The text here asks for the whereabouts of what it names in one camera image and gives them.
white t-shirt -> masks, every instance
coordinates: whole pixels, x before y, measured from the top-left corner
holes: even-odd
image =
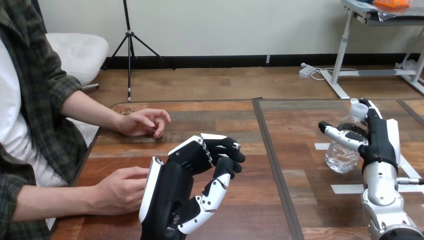
[[[32,165],[39,187],[63,187],[67,183],[49,166],[33,143],[21,114],[21,89],[11,56],[0,39],[0,143],[13,157]]]

shirt sleeve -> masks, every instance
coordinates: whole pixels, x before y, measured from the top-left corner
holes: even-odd
[[[82,89],[81,83],[62,69],[62,61],[47,40],[42,19],[31,3],[26,8],[25,17],[30,48],[36,54],[38,66],[42,68],[43,76],[48,81],[51,106],[56,114],[60,113],[65,100]]]
[[[0,240],[5,239],[14,215],[18,194],[28,182],[17,175],[1,173],[0,169]]]

chair leg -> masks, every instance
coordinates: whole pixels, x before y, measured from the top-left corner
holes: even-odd
[[[83,86],[83,87],[82,87],[82,90],[93,89],[93,88],[98,88],[98,87],[99,87],[99,84],[98,84],[98,83],[95,83],[95,84],[89,84],[89,85],[87,85],[87,86]]]

robotic arm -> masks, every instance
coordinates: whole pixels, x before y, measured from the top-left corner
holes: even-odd
[[[424,235],[405,213],[404,199],[398,192],[399,184],[424,184],[423,179],[397,178],[401,157],[398,122],[384,120],[371,101],[363,98],[360,102],[368,106],[365,119],[368,134],[354,124],[334,127],[322,121],[318,127],[333,141],[359,152],[363,158],[361,202],[370,238],[424,240]]]
[[[168,161],[153,157],[139,220],[142,240],[184,240],[205,223],[221,204],[245,156],[232,138],[202,133],[168,153]],[[216,166],[201,195],[190,198],[193,176]]]

clear plastic bag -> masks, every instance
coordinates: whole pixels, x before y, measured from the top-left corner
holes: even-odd
[[[394,18],[404,20],[421,19],[424,20],[424,0],[413,0],[409,7],[388,7],[374,4],[380,22]]]

